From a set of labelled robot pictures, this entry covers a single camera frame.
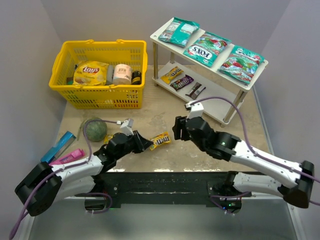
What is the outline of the yellow M&M's bag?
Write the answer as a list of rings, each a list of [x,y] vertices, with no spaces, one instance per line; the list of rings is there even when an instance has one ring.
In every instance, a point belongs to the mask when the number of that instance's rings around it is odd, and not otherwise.
[[[152,142],[152,145],[149,147],[151,151],[153,151],[155,148],[160,147],[164,144],[170,144],[171,138],[167,131],[164,131],[150,139]]]
[[[104,140],[103,140],[103,143],[104,144],[107,144],[112,138],[113,138],[113,134],[107,134],[105,137],[104,137]]]
[[[170,84],[173,79],[175,79],[177,76],[181,75],[183,72],[184,71],[180,67],[175,66],[169,72],[167,72],[165,75],[161,76],[160,79],[164,83]]]

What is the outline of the Fox's mint blossom candy bag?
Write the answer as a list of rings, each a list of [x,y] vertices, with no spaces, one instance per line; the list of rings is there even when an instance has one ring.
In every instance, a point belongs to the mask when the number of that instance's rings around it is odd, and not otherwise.
[[[207,67],[212,67],[219,54],[231,42],[227,38],[205,31],[183,54]]]

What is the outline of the purple M&M's bag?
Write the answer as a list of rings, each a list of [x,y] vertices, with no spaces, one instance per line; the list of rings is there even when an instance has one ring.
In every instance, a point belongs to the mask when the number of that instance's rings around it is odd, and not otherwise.
[[[175,90],[181,90],[184,87],[186,87],[187,85],[191,84],[194,81],[194,79],[189,76],[189,75],[185,75],[183,78],[178,79],[176,81],[174,81],[173,83],[170,84],[170,86]]]

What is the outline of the teal candy bag back side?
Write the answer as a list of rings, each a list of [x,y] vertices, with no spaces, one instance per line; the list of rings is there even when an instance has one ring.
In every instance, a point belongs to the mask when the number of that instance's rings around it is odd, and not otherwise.
[[[172,22],[159,35],[158,39],[162,42],[185,47],[190,37],[200,28],[200,24],[194,21],[184,20],[174,17]]]

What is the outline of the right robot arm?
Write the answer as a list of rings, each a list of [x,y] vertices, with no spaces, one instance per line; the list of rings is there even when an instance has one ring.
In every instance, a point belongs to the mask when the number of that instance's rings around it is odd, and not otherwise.
[[[298,208],[307,209],[311,203],[315,166],[278,158],[248,147],[244,140],[227,132],[214,131],[202,117],[177,116],[172,128],[175,140],[192,141],[200,151],[217,160],[237,163],[259,172],[232,173],[221,193],[227,188],[239,193],[258,192],[281,197]]]

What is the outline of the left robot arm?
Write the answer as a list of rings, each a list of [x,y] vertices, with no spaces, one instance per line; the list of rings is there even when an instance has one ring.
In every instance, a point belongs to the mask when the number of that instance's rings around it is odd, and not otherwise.
[[[23,211],[35,217],[45,212],[62,193],[73,196],[86,193],[84,184],[76,182],[103,174],[116,166],[117,160],[130,153],[139,154],[153,145],[138,131],[132,135],[116,133],[107,144],[91,156],[65,164],[38,163],[17,185],[14,192],[23,203]]]

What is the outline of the brown chocolate bar wrapper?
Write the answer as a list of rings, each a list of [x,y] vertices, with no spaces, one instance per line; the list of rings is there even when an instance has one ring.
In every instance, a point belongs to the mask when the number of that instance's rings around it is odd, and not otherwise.
[[[189,92],[185,95],[192,100],[196,100],[198,96],[206,89],[206,86],[202,85],[199,82],[196,82],[195,85],[191,88]]]

